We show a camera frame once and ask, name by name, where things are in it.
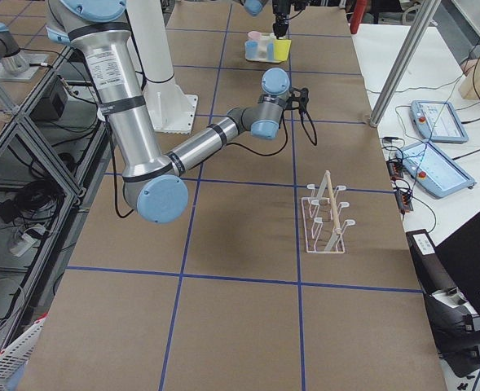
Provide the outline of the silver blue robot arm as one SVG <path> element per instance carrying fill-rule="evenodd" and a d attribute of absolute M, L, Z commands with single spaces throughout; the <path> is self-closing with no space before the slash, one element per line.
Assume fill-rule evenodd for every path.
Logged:
<path fill-rule="evenodd" d="M 251 16 L 257 16 L 261 13 L 268 1 L 263 0 L 245 0 L 239 1 L 239 4 Z M 273 34 L 277 39 L 286 37 L 289 27 L 289 21 L 293 18 L 290 16 L 291 10 L 297 13 L 304 11 L 308 6 L 309 1 L 302 0 L 275 0 L 271 1 L 272 13 L 275 17 L 275 22 L 272 25 Z"/>
<path fill-rule="evenodd" d="M 187 206 L 182 175 L 225 147 L 238 135 L 273 139 L 288 105 L 288 74 L 263 74 L 263 93 L 253 107 L 233 108 L 217 124 L 164 153 L 152 122 L 152 95 L 141 86 L 128 41 L 136 33 L 146 70 L 165 67 L 161 81 L 173 85 L 174 72 L 158 1 L 49 1 L 48 36 L 79 50 L 125 162 L 122 177 L 127 204 L 143 219 L 172 222 Z"/>

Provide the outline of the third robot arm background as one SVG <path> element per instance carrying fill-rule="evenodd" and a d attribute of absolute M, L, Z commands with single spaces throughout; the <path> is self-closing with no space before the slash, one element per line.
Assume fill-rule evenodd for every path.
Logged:
<path fill-rule="evenodd" d="M 0 22 L 0 80 L 30 81 L 37 71 L 30 66 L 30 60 L 9 28 Z"/>

